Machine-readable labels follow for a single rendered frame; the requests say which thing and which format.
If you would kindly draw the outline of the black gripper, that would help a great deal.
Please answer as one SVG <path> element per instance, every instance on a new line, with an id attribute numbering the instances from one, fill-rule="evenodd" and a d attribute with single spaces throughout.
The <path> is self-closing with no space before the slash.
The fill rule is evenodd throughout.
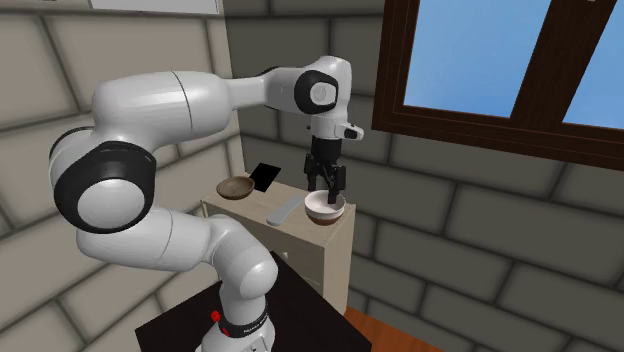
<path id="1" fill-rule="evenodd" d="M 335 204 L 337 197 L 346 188 L 346 167 L 337 164 L 341 156 L 341 139 L 322 139 L 312 137 L 310 152 L 306 155 L 304 173 L 307 176 L 307 190 L 317 189 L 317 177 L 323 172 L 328 186 L 327 202 Z"/>

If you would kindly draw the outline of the white and brown bowl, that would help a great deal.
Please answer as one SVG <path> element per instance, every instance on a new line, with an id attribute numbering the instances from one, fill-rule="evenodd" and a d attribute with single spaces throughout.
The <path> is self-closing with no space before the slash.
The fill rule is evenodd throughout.
<path id="1" fill-rule="evenodd" d="M 338 195 L 334 203 L 329 203 L 328 199 L 328 190 L 313 191 L 305 197 L 305 212 L 313 222 L 329 225 L 342 216 L 346 206 L 345 198 L 342 195 Z"/>

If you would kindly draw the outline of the grey remote control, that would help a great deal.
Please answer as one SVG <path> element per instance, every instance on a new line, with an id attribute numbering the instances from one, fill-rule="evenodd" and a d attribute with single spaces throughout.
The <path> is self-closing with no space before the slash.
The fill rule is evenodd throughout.
<path id="1" fill-rule="evenodd" d="M 266 217 L 266 222 L 271 226 L 280 226 L 286 218 L 304 201 L 304 196 L 291 196 L 286 202 Z"/>

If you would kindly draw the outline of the black tablet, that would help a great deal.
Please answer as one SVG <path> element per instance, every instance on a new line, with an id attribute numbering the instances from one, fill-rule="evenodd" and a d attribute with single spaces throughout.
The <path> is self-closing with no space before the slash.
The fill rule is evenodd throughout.
<path id="1" fill-rule="evenodd" d="M 280 171 L 280 167 L 259 163 L 249 178 L 254 181 L 254 189 L 256 191 L 266 192 Z"/>

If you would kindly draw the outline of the beige chest of drawers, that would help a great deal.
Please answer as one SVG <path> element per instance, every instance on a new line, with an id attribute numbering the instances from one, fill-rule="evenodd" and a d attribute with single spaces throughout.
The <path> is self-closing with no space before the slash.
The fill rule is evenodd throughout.
<path id="1" fill-rule="evenodd" d="M 271 226 L 266 218 L 289 198 L 306 191 L 278 182 L 265 192 L 227 200 L 214 192 L 201 200 L 203 214 L 225 214 L 239 221 L 268 250 L 277 253 L 313 289 L 343 314 L 347 306 L 356 206 L 348 203 L 337 222 L 312 222 L 300 204 L 284 223 Z"/>

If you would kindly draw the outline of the brown wooden bowl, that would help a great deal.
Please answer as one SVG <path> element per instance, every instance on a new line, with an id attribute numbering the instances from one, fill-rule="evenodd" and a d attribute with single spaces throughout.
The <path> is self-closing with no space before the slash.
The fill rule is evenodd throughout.
<path id="1" fill-rule="evenodd" d="M 249 196 L 255 188 L 253 179 L 247 176 L 233 176 L 216 186 L 217 193 L 227 200 L 240 200 Z"/>

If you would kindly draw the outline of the black robot stand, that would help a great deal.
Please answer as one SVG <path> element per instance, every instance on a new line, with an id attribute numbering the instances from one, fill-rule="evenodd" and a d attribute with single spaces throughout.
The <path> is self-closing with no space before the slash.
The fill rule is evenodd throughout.
<path id="1" fill-rule="evenodd" d="M 266 295 L 276 329 L 272 352 L 371 352 L 372 344 L 278 254 L 278 277 Z M 195 352 L 221 312 L 221 283 L 190 297 L 135 330 L 141 352 Z"/>

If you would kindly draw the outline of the brown framed window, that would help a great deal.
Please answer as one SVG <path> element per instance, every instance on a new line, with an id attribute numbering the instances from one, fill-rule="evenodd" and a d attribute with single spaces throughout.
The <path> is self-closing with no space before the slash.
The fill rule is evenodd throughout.
<path id="1" fill-rule="evenodd" d="M 421 0 L 385 0 L 372 129 L 624 171 L 624 130 L 565 114 L 618 0 L 551 0 L 510 117 L 404 104 Z"/>

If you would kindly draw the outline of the white wall picture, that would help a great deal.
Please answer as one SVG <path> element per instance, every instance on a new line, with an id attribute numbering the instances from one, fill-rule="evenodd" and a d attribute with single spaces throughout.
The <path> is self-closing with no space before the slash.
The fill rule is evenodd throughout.
<path id="1" fill-rule="evenodd" d="M 93 9 L 215 15 L 218 0 L 88 0 Z"/>

